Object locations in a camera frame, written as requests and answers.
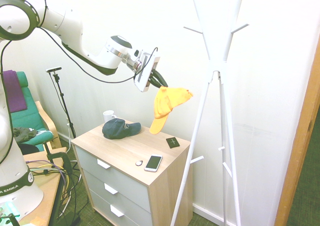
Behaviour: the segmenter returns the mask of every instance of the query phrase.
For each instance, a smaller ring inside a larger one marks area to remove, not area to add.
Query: black card
[[[178,141],[177,141],[177,139],[175,137],[167,138],[166,141],[169,144],[170,148],[179,147],[180,146],[180,144],[178,143]]]

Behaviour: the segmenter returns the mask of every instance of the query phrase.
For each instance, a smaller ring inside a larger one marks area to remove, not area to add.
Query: white mug
[[[103,112],[104,123],[110,121],[111,119],[117,118],[113,110],[107,110]]]

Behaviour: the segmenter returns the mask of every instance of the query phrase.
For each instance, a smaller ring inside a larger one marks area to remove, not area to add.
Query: wooden table
[[[177,138],[180,146],[170,148],[166,139],[173,136],[153,135],[146,127],[135,136],[110,140],[102,128],[71,141],[93,208],[116,226],[169,226],[190,142]],[[163,156],[157,172],[144,170],[151,154]],[[143,164],[136,166],[140,160]],[[190,167],[175,225],[187,226],[192,215]]]
[[[50,150],[50,152],[51,153],[66,152],[66,150],[67,149],[65,147],[62,147],[62,148]],[[24,155],[23,157],[24,157],[25,161],[48,160],[47,159],[47,152],[45,152],[45,151]],[[63,161],[61,158],[54,159],[53,162],[58,166],[63,165]],[[33,162],[33,163],[28,163],[28,166],[30,168],[32,168],[32,167],[39,167],[39,166],[45,165],[45,164],[48,164],[48,163],[46,163],[46,162]],[[52,209],[54,206],[54,201],[56,198],[59,180],[60,180],[59,173],[53,173],[53,174],[49,174],[49,175],[39,175],[39,176],[34,177],[35,183],[43,191],[44,196],[43,196],[43,199],[42,199],[41,203],[39,204],[39,206],[19,221],[20,225],[30,223],[36,217],[40,217],[45,220],[45,224],[43,224],[43,226],[48,225],[50,217],[51,217],[51,212],[52,212]]]

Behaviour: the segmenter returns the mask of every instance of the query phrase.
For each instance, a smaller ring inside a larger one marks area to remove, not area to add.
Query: chair cushion
[[[26,110],[11,113],[13,127],[26,127],[39,130],[44,128],[42,118],[38,112],[34,99],[32,98],[28,85],[28,81],[24,72],[17,72],[21,85],[22,93],[25,98]]]
[[[52,132],[47,131],[45,128],[40,128],[38,131],[46,131],[46,132],[41,133],[41,134],[35,136],[34,138],[32,138],[29,141],[24,142],[24,143],[37,146],[38,144],[42,145],[43,142],[50,141],[54,138],[54,135],[52,134]]]
[[[24,72],[16,72],[16,75],[18,76],[18,80],[21,87],[27,87],[29,85],[27,76]]]

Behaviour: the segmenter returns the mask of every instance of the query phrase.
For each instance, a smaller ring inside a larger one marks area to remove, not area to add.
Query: baseboard
[[[203,207],[196,205],[195,203],[193,203],[192,205],[193,205],[193,211],[196,214],[199,214],[200,216],[208,219],[211,222],[214,222],[215,224],[217,224],[219,226],[224,226],[224,219],[222,217],[204,209]],[[226,223],[229,226],[236,226],[235,224],[233,224],[229,221],[227,221]]]
[[[72,140],[72,138],[69,138],[68,136],[65,136],[64,134],[58,132],[59,138],[62,139],[63,141],[66,141],[69,143],[69,140]]]

